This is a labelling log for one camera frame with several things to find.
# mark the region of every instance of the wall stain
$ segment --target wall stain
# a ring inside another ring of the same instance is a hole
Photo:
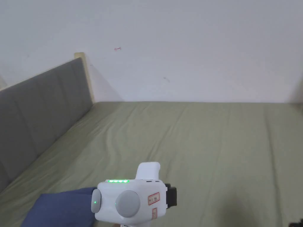
[[[168,78],[163,77],[163,79],[165,79],[167,82],[169,82],[169,83],[170,83],[170,80],[169,80]]]

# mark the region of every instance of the red label sticker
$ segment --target red label sticker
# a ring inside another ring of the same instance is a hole
[[[152,219],[156,219],[158,217],[158,210],[157,208],[152,209]]]
[[[158,201],[160,201],[160,193],[159,192],[157,192],[155,194],[152,194],[148,197],[148,204],[149,205],[152,205],[152,204],[154,204]]]

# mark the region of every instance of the sheet wrinkle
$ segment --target sheet wrinkle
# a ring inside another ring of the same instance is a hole
[[[174,131],[174,129],[175,129],[177,123],[178,123],[179,120],[181,119],[181,117],[182,117],[182,115],[184,114],[184,112],[185,112],[185,110],[187,109],[187,107],[188,107],[188,105],[186,105],[186,106],[183,108],[183,110],[181,110],[181,113],[177,116],[177,119],[176,119],[175,123],[172,124],[172,129],[171,129],[172,132]]]
[[[217,169],[218,169],[218,163],[219,163],[219,159],[220,159],[220,156],[222,154],[222,151],[223,151],[223,139],[224,139],[223,135],[224,135],[225,130],[226,130],[226,125],[229,125],[230,118],[231,118],[231,107],[229,106],[227,121],[226,121],[225,127],[221,130],[220,149],[219,149],[218,155],[216,157],[216,162],[215,162],[214,170],[213,170],[213,172],[211,174],[211,183],[210,183],[209,190],[207,192],[205,207],[204,207],[204,210],[202,212],[201,218],[199,220],[199,225],[200,226],[203,226],[203,220],[205,218],[206,210],[207,210],[207,208],[209,206],[209,201],[210,201],[210,197],[211,197],[211,190],[212,190],[212,188],[214,187],[214,184],[215,184],[215,176],[216,176],[216,172],[217,172]]]
[[[276,169],[276,161],[275,161],[275,152],[273,148],[273,142],[271,137],[271,130],[269,125],[268,115],[266,113],[266,107],[264,107],[264,124],[266,128],[266,133],[268,137],[268,145],[269,145],[269,156],[270,156],[270,164],[272,169],[272,176],[273,176],[273,184],[274,184],[274,195],[275,195],[275,202],[276,202],[276,215],[277,215],[277,226],[283,227],[283,214],[282,214],[282,206],[281,206],[281,192],[278,183],[278,174]]]

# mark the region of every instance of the white wall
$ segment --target white wall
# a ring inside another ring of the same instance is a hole
[[[11,85],[83,51],[98,101],[303,101],[302,12],[302,0],[4,0],[0,74]]]

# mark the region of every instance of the gray round button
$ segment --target gray round button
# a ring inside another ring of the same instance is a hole
[[[139,208],[140,198],[134,191],[124,191],[116,199],[116,209],[125,218],[134,216]]]

